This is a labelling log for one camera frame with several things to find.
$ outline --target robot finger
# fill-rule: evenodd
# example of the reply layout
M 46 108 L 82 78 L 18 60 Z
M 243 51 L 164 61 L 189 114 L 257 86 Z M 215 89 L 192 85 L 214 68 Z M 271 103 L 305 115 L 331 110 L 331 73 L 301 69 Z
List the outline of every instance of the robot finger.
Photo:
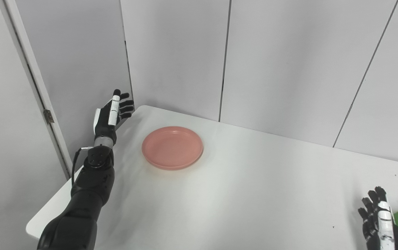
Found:
M 384 191 L 384 189 L 380 186 L 375 187 L 375 192 L 378 195 L 378 199 L 380 201 L 388 201 L 386 198 L 386 191 Z
M 131 113 L 120 114 L 120 119 L 125 119 L 125 118 L 130 118 L 130 117 L 131 117 Z
M 374 190 L 370 190 L 367 193 L 370 197 L 370 199 L 373 202 L 373 206 L 376 207 L 378 205 L 378 203 L 380 202 L 380 199 L 378 198 L 378 194 L 376 194 L 376 192 Z
M 373 236 L 367 223 L 363 224 L 363 235 L 364 235 L 364 238 L 366 239 L 366 241 L 369 241 Z
M 361 218 L 363 218 L 363 226 L 366 225 L 370 234 L 372 234 L 376 230 L 375 224 L 373 223 L 373 217 L 369 216 L 366 209 L 362 207 L 358 209 L 358 213 L 361 215 Z
M 363 202 L 364 206 L 366 207 L 367 213 L 369 214 L 369 216 L 372 215 L 374 212 L 372 201 L 370 201 L 369 198 L 363 198 L 363 199 L 361 199 L 361 201 Z
M 123 94 L 120 95 L 120 100 L 129 98 L 129 97 L 130 97 L 130 94 L 129 94 L 129 93 L 123 93 Z
M 119 109 L 118 112 L 119 112 L 120 114 L 123 114 L 123 113 L 125 113 L 125 112 L 129 112 L 129 111 L 133 111 L 133 110 L 134 110 L 134 107 L 133 107 L 133 106 L 125 106 L 125 107 Z
M 119 106 L 119 108 L 123 108 L 125 106 L 132 106 L 132 105 L 134 105 L 133 100 L 126 100 L 126 101 L 120 102 L 118 106 Z

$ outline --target door frame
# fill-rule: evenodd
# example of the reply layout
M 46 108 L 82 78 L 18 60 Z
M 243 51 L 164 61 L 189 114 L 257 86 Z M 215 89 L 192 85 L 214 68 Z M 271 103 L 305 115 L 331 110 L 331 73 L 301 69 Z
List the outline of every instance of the door frame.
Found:
M 64 172 L 66 179 L 68 180 L 71 177 L 70 167 L 72 166 L 72 160 L 69 155 L 69 151 L 66 146 L 63 134 L 61 133 L 59 122 L 57 121 L 57 116 L 52 107 L 51 100 L 49 98 L 45 82 L 43 81 L 39 65 L 37 64 L 37 60 L 34 56 L 34 52 L 26 33 L 25 26 L 23 25 L 20 12 L 18 11 L 15 0 L 3 1 L 8 11 L 8 16 L 11 22 L 10 25 L 12 25 L 16 35 L 16 39 L 18 40 L 20 52 L 23 54 L 25 60 L 24 63 L 26 63 L 26 70 L 29 71 L 27 73 L 30 74 L 30 77 L 32 79 L 32 89 L 33 92 L 37 94 L 39 108 L 42 111 L 42 114 L 45 109 L 50 110 L 52 114 L 54 123 L 48 123 L 48 129 L 50 132 L 51 140 L 53 141 L 54 147 L 56 149 L 56 153 L 59 155 L 61 168 Z

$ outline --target pink plate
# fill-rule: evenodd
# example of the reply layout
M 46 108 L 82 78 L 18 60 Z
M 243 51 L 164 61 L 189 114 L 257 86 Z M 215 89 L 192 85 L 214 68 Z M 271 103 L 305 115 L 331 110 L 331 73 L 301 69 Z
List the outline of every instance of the pink plate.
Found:
M 164 127 L 151 132 L 142 143 L 142 152 L 153 166 L 177 170 L 193 164 L 202 155 L 200 137 L 184 127 Z

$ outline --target black robotic forearm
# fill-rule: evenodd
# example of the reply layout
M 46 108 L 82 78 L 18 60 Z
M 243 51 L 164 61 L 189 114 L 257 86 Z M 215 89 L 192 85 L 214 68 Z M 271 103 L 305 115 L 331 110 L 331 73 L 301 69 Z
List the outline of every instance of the black robotic forearm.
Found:
M 88 150 L 74 185 L 71 201 L 66 209 L 51 220 L 43 230 L 39 250 L 93 250 L 96 243 L 97 219 L 111 193 L 114 183 L 113 145 L 116 143 L 115 125 L 131 116 L 134 102 L 120 101 L 128 93 L 115 90 L 113 98 L 96 112 L 94 146 Z
M 88 151 L 83 169 L 71 189 L 66 209 L 43 230 L 38 249 L 93 250 L 97 219 L 114 182 L 112 150 L 96 146 Z

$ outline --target black cable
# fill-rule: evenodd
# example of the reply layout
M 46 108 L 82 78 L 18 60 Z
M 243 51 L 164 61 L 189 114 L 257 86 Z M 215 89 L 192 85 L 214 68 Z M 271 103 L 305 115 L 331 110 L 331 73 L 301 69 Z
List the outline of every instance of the black cable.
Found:
M 82 150 L 82 148 L 79 148 L 77 150 L 77 152 L 75 152 L 74 160 L 72 161 L 72 170 L 71 170 L 71 183 L 72 183 L 72 185 L 74 185 L 75 163 L 77 163 L 77 158 L 78 158 L 78 155 L 80 154 L 81 150 Z

